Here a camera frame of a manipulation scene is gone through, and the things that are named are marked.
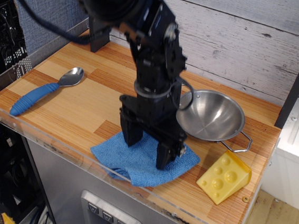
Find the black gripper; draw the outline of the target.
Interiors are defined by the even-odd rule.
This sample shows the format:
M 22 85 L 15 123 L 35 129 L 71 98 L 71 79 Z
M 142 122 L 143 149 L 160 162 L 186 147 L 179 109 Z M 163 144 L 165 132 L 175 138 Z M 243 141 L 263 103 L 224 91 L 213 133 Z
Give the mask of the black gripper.
M 180 97 L 180 93 L 170 93 L 159 99 L 120 96 L 120 124 L 127 146 L 138 143 L 143 131 L 157 139 L 158 170 L 164 170 L 167 164 L 186 152 L 187 135 L 176 120 Z

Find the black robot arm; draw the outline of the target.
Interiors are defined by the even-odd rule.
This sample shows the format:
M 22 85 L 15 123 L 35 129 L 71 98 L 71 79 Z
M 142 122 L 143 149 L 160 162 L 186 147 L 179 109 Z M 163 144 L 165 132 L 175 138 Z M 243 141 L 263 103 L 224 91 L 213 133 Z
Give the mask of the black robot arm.
M 156 166 L 164 169 L 184 153 L 186 139 L 176 120 L 186 57 L 175 15 L 164 0 L 78 1 L 91 17 L 126 36 L 136 64 L 137 95 L 120 96 L 122 134 L 131 146 L 143 133 L 156 139 Z

